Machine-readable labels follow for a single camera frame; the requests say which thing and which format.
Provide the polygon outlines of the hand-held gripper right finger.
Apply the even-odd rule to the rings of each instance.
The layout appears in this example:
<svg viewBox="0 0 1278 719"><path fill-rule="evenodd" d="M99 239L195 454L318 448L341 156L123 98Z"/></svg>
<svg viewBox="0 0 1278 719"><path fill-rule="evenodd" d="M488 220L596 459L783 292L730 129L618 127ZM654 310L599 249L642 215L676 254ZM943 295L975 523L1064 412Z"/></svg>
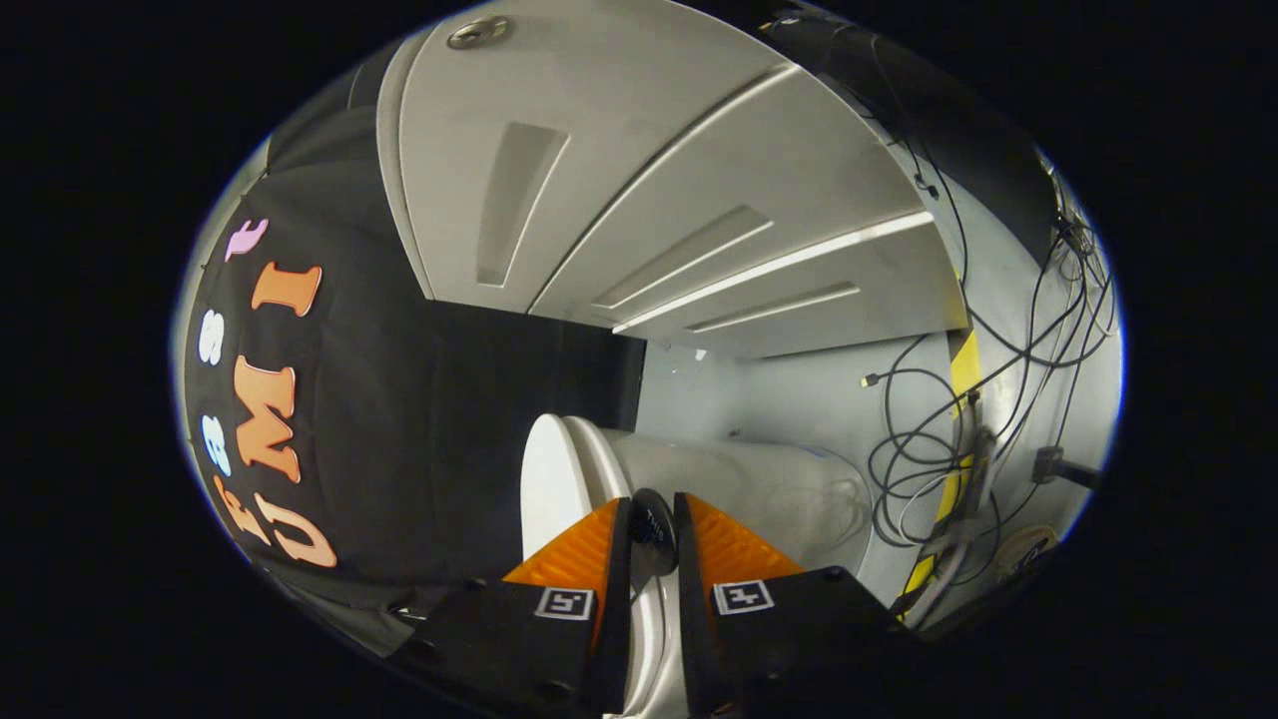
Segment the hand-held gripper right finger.
<svg viewBox="0 0 1278 719"><path fill-rule="evenodd" d="M921 642L841 564L806 570L702 497L674 497L690 716L858 716Z"/></svg>

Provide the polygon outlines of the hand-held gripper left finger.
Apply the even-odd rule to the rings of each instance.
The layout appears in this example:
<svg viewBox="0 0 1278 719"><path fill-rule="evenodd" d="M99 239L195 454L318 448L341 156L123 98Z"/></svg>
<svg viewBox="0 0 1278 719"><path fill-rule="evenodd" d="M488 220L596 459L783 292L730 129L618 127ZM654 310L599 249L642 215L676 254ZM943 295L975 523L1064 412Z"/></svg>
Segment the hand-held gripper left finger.
<svg viewBox="0 0 1278 719"><path fill-rule="evenodd" d="M629 497L608 501L505 579L447 593L392 665L487 716L621 714L631 513Z"/></svg>

